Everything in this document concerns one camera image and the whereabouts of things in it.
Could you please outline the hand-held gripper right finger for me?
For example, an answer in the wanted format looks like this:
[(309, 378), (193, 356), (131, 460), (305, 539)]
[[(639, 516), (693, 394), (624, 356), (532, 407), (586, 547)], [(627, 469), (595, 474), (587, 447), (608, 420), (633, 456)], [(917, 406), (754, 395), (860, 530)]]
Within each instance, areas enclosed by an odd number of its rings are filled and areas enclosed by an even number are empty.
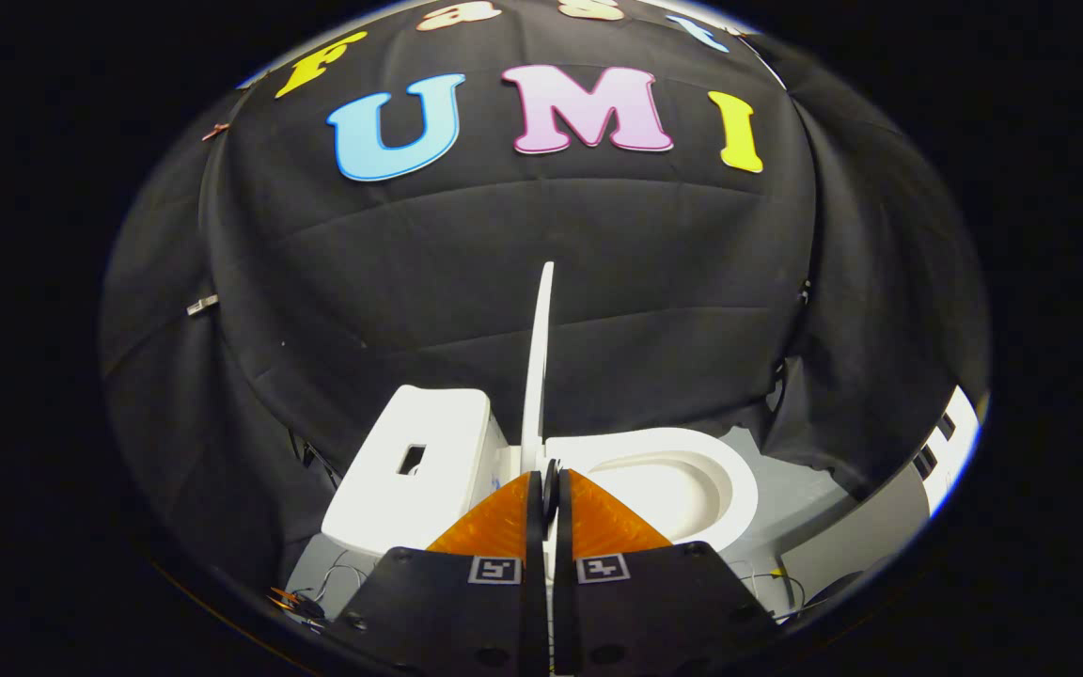
[(722, 674), (779, 625), (708, 543), (674, 543), (588, 476), (557, 477), (556, 672)]

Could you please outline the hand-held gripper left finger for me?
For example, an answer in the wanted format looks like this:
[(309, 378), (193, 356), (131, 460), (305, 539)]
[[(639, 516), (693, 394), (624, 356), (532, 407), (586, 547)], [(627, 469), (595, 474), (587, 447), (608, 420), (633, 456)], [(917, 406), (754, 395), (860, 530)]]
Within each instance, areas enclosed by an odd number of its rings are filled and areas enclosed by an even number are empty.
[(547, 600), (542, 476), (487, 498), (507, 529), (490, 547), (388, 549), (323, 637), (369, 674), (543, 674)]

